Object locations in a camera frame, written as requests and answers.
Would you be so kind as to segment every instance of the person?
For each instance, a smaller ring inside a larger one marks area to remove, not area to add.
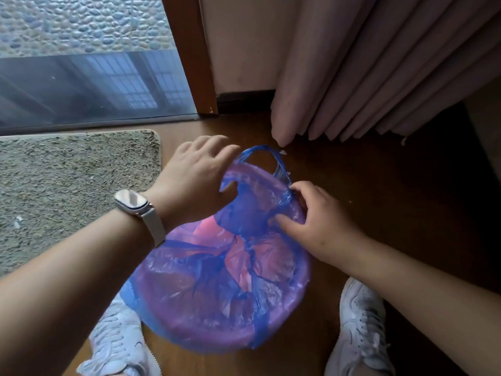
[[[179,146],[143,193],[167,232],[236,197],[235,184],[219,188],[239,151],[224,136]],[[300,225],[277,215],[283,231],[352,277],[341,296],[341,332],[326,376],[394,373],[382,297],[469,375],[501,373],[499,295],[370,239],[322,188],[302,181],[291,189],[306,202],[307,218]],[[138,317],[117,296],[153,247],[140,219],[114,209],[2,278],[2,373],[60,375],[91,333],[93,356],[79,367],[85,376],[159,375]]]

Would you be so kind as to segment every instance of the blue plastic bag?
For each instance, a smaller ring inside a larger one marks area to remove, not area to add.
[[[274,155],[274,175],[246,163],[256,150]],[[222,188],[234,180],[232,203],[170,232],[121,290],[156,334],[204,353],[260,345],[297,307],[310,277],[308,254],[275,220],[304,223],[279,153],[265,145],[243,151]]]

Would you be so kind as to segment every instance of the rug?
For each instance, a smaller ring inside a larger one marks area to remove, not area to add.
[[[147,190],[161,171],[151,130],[0,137],[0,276]]]

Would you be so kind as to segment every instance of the shoe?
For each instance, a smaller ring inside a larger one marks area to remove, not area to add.
[[[325,376],[351,375],[364,362],[367,367],[394,375],[388,358],[383,299],[354,278],[349,278],[339,303],[339,338],[332,351]]]
[[[141,320],[117,294],[89,336],[92,358],[80,364],[83,376],[161,376],[160,366],[144,342]]]

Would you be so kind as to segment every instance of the plastic bag handle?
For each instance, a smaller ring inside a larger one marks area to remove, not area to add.
[[[247,159],[251,156],[251,154],[254,153],[255,151],[258,151],[258,150],[265,150],[265,151],[268,151],[268,152],[273,154],[273,157],[275,157],[275,160],[277,160],[277,169],[275,170],[273,177],[279,179],[280,181],[285,183],[287,186],[290,186],[292,184],[291,178],[287,174],[287,170],[285,170],[285,164],[282,161],[282,157],[280,156],[280,153],[268,145],[256,145],[256,146],[253,146],[252,148],[244,150],[237,157],[237,159],[235,159],[235,162],[236,163],[247,162]]]

